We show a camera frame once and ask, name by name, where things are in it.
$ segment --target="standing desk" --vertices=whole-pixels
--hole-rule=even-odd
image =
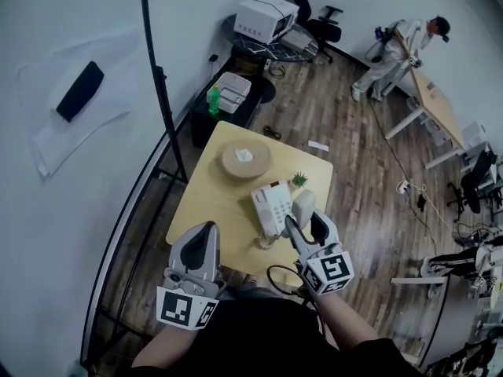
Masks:
[[[449,136],[453,143],[453,149],[438,158],[435,158],[430,163],[425,165],[426,169],[431,169],[439,163],[451,158],[452,156],[459,155],[465,150],[463,135],[459,126],[457,125],[456,118],[454,117],[453,109],[449,100],[442,93],[442,91],[431,82],[426,75],[421,73],[416,68],[410,68],[414,85],[417,91],[417,99],[420,107],[404,118],[399,124],[393,127],[387,134],[386,139],[393,138],[398,132],[407,127],[411,122],[418,118],[423,113],[433,119]]]
[[[272,166],[258,178],[232,178],[220,165],[226,146],[243,139],[261,141],[270,149]],[[293,267],[299,253],[288,239],[280,238],[267,251],[254,243],[262,230],[251,192],[278,180],[288,180],[298,171],[309,178],[307,188],[316,195],[316,208],[325,211],[332,180],[331,163],[250,130],[218,122],[178,205],[166,241],[173,244],[193,226],[214,221],[220,230],[222,265],[258,277],[266,277],[270,265]],[[303,231],[312,239],[308,227]],[[288,271],[275,269],[271,275],[281,284],[299,286],[302,283],[296,274]]]

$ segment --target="paper on floor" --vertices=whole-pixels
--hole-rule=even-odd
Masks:
[[[135,79],[145,59],[140,41],[137,29],[116,32],[60,49],[17,72],[20,109],[31,152],[42,176],[53,174],[100,126],[137,106],[139,91]],[[52,108],[55,91],[65,77],[72,76],[73,69],[91,60],[105,77],[94,97],[67,123]]]
[[[326,152],[329,151],[328,145],[323,145],[323,144],[320,144],[319,142],[316,142],[316,141],[309,141],[307,144],[313,148],[322,149],[323,151],[326,151]]]

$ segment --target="green succulent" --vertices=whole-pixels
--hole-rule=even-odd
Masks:
[[[292,179],[292,184],[295,187],[301,188],[304,187],[307,183],[307,178],[304,173],[297,172]]]

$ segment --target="round black table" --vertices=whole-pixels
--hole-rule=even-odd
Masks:
[[[255,41],[252,38],[249,38],[246,35],[242,35],[238,32],[234,31],[234,24],[236,23],[236,14],[233,16],[229,16],[223,21],[222,24],[222,32],[226,39],[231,42],[234,47],[241,52],[247,54],[253,54],[256,56],[264,57],[266,59],[271,59],[275,61],[308,61],[314,59],[314,57],[318,54],[318,44],[316,43],[316,39],[313,38],[306,29],[301,27],[298,24],[294,24],[292,29],[298,32],[302,32],[303,34],[309,36],[311,38],[311,43],[307,46],[307,48],[302,53],[294,52],[287,46],[283,46],[277,42],[273,42],[270,45],[266,45],[265,43],[261,43],[259,41]]]

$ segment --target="white cloth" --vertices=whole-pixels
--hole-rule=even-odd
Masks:
[[[477,271],[480,270],[480,266],[482,265],[482,260],[486,256],[486,254],[490,253],[490,262],[494,263],[494,266],[491,264],[487,265],[483,271],[487,271],[493,267],[497,267],[503,264],[503,247],[501,246],[491,246],[490,244],[486,244],[484,246],[479,247],[477,250],[477,255],[475,258],[475,267]]]
[[[372,97],[381,99],[384,88],[395,79],[401,66],[402,63],[397,61],[390,52],[384,51],[383,60],[379,65],[370,68],[353,84],[353,88],[360,93],[365,93],[373,84]]]
[[[407,48],[412,54],[424,49],[431,41],[431,36],[426,29],[427,23],[425,20],[403,20],[398,22],[396,29],[400,32],[400,35],[406,42]],[[384,49],[397,60],[408,59],[396,38],[388,42]]]
[[[426,29],[428,22],[424,20],[398,21],[391,24],[388,29],[396,24],[400,35],[405,39],[407,48],[411,53],[424,49],[431,41]],[[396,82],[408,67],[408,57],[396,38],[393,38],[384,47],[383,60],[370,68],[353,88],[360,93],[365,93],[373,84],[372,97],[381,100],[384,89],[390,82]]]

